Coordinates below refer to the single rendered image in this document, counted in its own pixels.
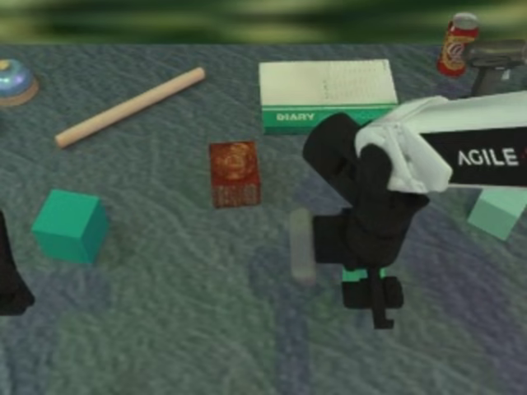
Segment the table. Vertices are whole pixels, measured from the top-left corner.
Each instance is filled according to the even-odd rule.
[[[399,261],[396,328],[341,303],[339,267],[289,274],[287,216],[343,201],[301,159],[304,137],[264,137],[258,63],[389,58],[401,100],[464,94],[435,46],[2,46],[41,92],[0,110],[0,203],[37,304],[0,318],[0,393],[523,394],[523,218],[506,243],[466,223],[474,192],[433,196]],[[53,136],[201,65],[208,79],[60,151]],[[501,89],[525,89],[526,70]],[[263,204],[214,210],[208,143],[254,139]],[[110,237],[94,267],[42,256],[30,233],[51,188],[93,193]]]

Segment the toy gun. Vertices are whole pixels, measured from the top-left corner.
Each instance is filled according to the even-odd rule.
[[[12,256],[6,221],[0,211],[0,316],[22,315],[35,303]]]
[[[335,114],[313,130],[304,159],[352,206],[310,219],[313,259],[367,273],[343,282],[348,308],[371,309],[375,328],[394,326],[386,310],[403,305],[403,291],[383,269],[399,255],[427,193],[527,188],[526,105],[527,91],[452,101],[435,96],[363,126]]]
[[[527,41],[475,41],[465,47],[464,61],[478,69],[471,96],[491,95],[499,81],[509,79],[514,67],[527,64]]]

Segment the blue dome object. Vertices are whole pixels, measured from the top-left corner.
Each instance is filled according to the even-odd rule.
[[[0,60],[0,98],[21,95],[33,84],[30,69],[17,60]]]

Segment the can top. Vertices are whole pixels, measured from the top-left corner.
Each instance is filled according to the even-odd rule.
[[[478,17],[470,12],[458,12],[452,18],[452,25],[461,30],[477,29]]]

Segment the wooden rolling pin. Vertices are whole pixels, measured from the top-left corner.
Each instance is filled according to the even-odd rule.
[[[112,123],[125,119],[146,107],[154,105],[155,103],[200,82],[204,78],[205,71],[201,67],[195,68],[194,70],[181,74],[180,76],[156,86],[133,99],[127,100],[111,109],[107,109],[93,118],[89,118],[78,125],[66,129],[55,136],[55,141],[59,148],[70,146],[73,143],[110,126]]]

